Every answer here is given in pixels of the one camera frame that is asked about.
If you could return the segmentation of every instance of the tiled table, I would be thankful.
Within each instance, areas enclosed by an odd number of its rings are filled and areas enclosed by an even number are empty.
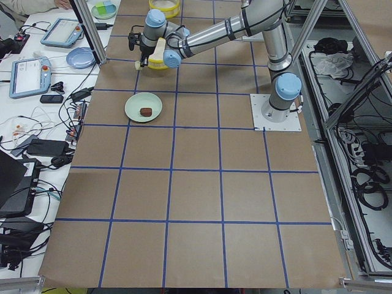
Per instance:
[[[240,2],[181,6],[172,21],[192,32]],[[137,72],[126,37],[147,11],[119,8],[41,270],[48,287],[337,287],[345,273],[303,119],[299,133],[253,130],[249,94],[270,92],[264,45]],[[143,91],[163,110],[138,124],[124,104]]]

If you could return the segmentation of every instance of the white plastic bag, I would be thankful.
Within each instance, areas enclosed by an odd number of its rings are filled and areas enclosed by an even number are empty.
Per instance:
[[[320,75],[330,75],[332,78],[344,78],[347,76],[347,69],[353,64],[353,60],[354,57],[350,54],[327,55],[315,66],[315,71]]]

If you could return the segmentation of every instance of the white robot link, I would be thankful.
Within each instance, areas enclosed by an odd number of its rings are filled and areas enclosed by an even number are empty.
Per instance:
[[[273,92],[262,107],[263,116],[275,123],[282,122],[290,112],[290,106],[299,96],[301,80],[290,73],[293,60],[287,50],[282,15],[291,0],[282,4],[281,0],[242,1],[241,12],[205,30],[190,34],[184,26],[171,23],[157,9],[148,12],[143,32],[134,32],[133,26],[128,36],[129,49],[140,47],[140,67],[148,65],[148,57],[154,53],[158,39],[166,40],[164,63],[171,68],[179,67],[181,60],[189,58],[220,44],[242,36],[253,36],[260,32],[268,53],[268,68]]]

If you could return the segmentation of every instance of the white mounting plate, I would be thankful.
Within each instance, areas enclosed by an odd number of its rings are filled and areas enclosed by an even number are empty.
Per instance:
[[[260,32],[256,35],[253,36],[243,36],[243,41],[248,41],[248,42],[264,42],[264,37],[263,37],[263,33]]]
[[[253,125],[255,130],[281,131],[281,132],[301,132],[300,119],[297,112],[290,112],[283,122],[272,122],[262,115],[262,105],[270,98],[270,94],[251,94]]]

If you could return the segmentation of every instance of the brown tile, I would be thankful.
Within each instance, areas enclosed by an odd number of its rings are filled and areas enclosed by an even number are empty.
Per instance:
[[[267,67],[256,67],[257,86],[260,94],[271,94],[271,75]]]
[[[98,287],[108,226],[108,222],[56,221],[40,269],[45,286]]]
[[[133,127],[129,131],[125,167],[169,168],[173,129]]]
[[[150,122],[135,122],[131,121],[131,126],[137,125],[151,125],[151,126],[172,126],[174,122],[174,103],[175,103],[175,93],[167,92],[155,92],[156,96],[162,101],[162,111],[159,116]]]
[[[177,129],[173,166],[188,169],[218,169],[217,131]]]
[[[126,127],[84,126],[72,165],[119,167],[126,132]]]
[[[161,287],[164,243],[165,224],[114,223],[102,286]]]
[[[128,49],[127,37],[110,37],[106,53],[109,58],[139,60],[140,50],[138,47],[134,51]]]
[[[71,169],[57,217],[109,219],[117,179],[118,170]]]
[[[222,168],[267,170],[263,135],[253,130],[221,130]]]
[[[224,287],[222,226],[170,224],[166,287]]]
[[[266,66],[268,63],[267,49],[264,42],[252,42],[255,65]]]
[[[123,170],[117,196],[117,219],[166,219],[168,171]]]
[[[230,288],[284,288],[275,225],[225,225]]]
[[[184,5],[192,5],[194,2],[206,2],[208,5],[212,6],[209,1],[187,1]],[[190,30],[190,34],[194,34],[212,26],[214,24],[214,20],[207,18],[184,18],[183,24]],[[209,49],[183,60],[183,63],[189,62],[215,64],[215,51],[213,49]]]
[[[223,195],[227,221],[276,220],[267,173],[223,173]]]
[[[281,225],[281,236],[291,288],[339,287],[346,274],[332,226]]]
[[[248,64],[253,65],[251,43],[232,41],[216,47],[218,64]]]
[[[176,91],[176,69],[150,69],[145,67],[140,71],[137,81],[138,91]]]
[[[85,123],[128,125],[124,106],[132,95],[133,92],[94,91]]]
[[[146,0],[122,1],[118,9],[118,14],[147,15],[148,10],[149,5]]]
[[[318,174],[275,173],[273,183],[281,222],[331,221]]]
[[[109,60],[99,72],[96,89],[134,90],[137,70],[132,61]]]
[[[215,66],[183,64],[179,68],[179,92],[216,92]]]
[[[253,129],[252,106],[249,95],[219,95],[221,127]]]
[[[171,181],[170,219],[220,221],[219,173],[174,171]]]
[[[111,34],[117,35],[117,36],[118,35],[128,36],[128,34],[130,33],[130,28],[133,25],[144,26],[145,19],[146,19],[146,17],[117,15],[115,25],[111,29]],[[143,31],[143,28],[135,28],[134,32],[140,32],[140,31]]]
[[[178,94],[177,126],[217,127],[215,94]]]
[[[214,1],[215,18],[228,18],[241,12],[240,1]]]
[[[218,66],[218,91],[220,93],[255,93],[256,80],[253,67]]]
[[[272,170],[317,171],[306,130],[295,133],[267,132],[266,140]]]
[[[191,0],[181,2],[183,5],[183,17],[214,17],[213,3],[211,1],[204,0]],[[186,25],[188,19],[183,19],[184,25]]]

